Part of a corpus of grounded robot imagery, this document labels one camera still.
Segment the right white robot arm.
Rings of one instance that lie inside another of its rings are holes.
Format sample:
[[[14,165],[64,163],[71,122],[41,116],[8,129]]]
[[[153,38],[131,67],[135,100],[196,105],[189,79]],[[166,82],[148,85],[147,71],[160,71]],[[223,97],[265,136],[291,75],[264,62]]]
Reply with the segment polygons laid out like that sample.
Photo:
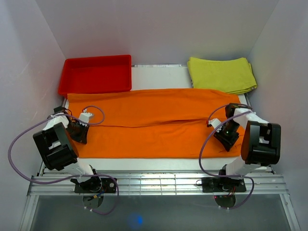
[[[241,103],[224,106],[227,122],[210,118],[209,127],[215,129],[214,137],[226,151],[239,139],[238,128],[244,129],[240,156],[219,171],[219,176],[210,183],[214,191],[246,190],[243,176],[259,167],[275,165],[280,159],[281,126],[270,123],[256,115],[252,108]]]

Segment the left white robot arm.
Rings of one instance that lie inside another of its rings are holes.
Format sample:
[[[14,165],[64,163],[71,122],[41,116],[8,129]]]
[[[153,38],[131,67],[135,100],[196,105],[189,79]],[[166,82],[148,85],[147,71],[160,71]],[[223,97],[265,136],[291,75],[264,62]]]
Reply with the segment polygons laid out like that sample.
[[[76,120],[70,110],[59,106],[49,116],[46,126],[33,135],[39,154],[49,170],[65,170],[76,186],[87,192],[102,190],[102,180],[96,176],[96,170],[89,164],[79,161],[79,152],[75,142],[87,144],[87,133],[92,113],[83,110]]]

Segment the orange trousers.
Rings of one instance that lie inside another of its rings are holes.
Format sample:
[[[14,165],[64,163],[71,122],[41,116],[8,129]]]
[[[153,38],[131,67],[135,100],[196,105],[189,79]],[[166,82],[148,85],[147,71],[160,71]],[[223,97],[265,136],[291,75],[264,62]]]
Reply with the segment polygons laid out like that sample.
[[[93,113],[81,158],[224,158],[240,154],[242,138],[227,152],[207,127],[209,116],[226,119],[223,105],[237,95],[217,90],[160,89],[69,94],[75,116]]]

